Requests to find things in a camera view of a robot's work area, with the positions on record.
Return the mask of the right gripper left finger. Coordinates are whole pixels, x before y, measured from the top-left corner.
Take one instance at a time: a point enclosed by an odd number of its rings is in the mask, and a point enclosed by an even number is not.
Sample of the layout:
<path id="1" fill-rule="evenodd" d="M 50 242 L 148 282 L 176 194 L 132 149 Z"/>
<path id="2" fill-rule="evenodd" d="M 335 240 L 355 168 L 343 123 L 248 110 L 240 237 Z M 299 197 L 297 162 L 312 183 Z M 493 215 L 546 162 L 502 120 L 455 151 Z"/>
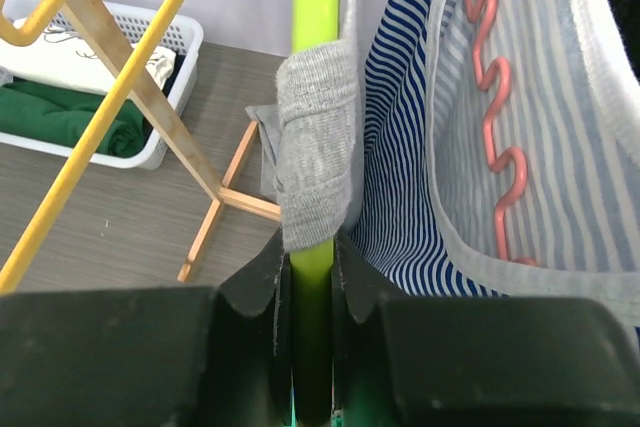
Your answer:
<path id="1" fill-rule="evenodd" d="M 4 296 L 1 422 L 287 425 L 288 285 L 274 235 L 217 287 Z"/>

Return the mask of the grey tank top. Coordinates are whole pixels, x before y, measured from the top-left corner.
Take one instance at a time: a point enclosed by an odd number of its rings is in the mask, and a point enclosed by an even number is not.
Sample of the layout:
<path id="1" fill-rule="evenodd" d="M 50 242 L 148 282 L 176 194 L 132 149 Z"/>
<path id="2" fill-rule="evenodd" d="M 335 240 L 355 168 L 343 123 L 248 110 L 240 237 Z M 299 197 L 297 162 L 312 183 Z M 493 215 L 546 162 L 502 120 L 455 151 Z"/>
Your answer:
<path id="1" fill-rule="evenodd" d="M 245 109 L 262 145 L 261 192 L 281 208 L 292 253 L 351 228 L 360 212 L 363 113 L 358 73 L 358 0 L 346 0 L 337 39 L 290 55 L 271 105 Z"/>

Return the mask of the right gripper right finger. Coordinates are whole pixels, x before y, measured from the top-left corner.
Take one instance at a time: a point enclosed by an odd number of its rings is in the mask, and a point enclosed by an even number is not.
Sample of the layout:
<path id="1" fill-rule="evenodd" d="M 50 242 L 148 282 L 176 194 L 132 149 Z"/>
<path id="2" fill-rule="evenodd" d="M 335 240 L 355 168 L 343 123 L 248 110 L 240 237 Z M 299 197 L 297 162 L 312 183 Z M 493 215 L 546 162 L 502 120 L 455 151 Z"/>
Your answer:
<path id="1" fill-rule="evenodd" d="M 340 236 L 334 399 L 347 426 L 635 426 L 639 354 L 603 305 L 411 297 Z"/>

